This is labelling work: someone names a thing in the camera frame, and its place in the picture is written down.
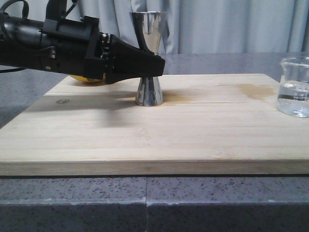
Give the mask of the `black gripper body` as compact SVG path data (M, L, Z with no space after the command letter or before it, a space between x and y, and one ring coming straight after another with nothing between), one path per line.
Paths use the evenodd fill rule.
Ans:
M92 79L113 79L112 35L99 31L99 20L46 19L40 26L40 69Z

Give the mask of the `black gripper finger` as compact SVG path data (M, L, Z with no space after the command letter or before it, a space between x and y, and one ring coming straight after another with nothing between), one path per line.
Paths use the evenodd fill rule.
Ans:
M163 74L165 60L153 52L131 46L113 34L109 36L109 41L104 46L106 84Z
M132 22L140 50L155 53L152 45L153 23L148 14L132 14Z

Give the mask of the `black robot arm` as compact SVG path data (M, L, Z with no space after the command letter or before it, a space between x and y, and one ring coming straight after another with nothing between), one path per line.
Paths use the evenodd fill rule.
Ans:
M3 14L0 63L5 66L63 73L113 84L161 76L165 60L99 30L97 18L61 20L55 31L43 22Z

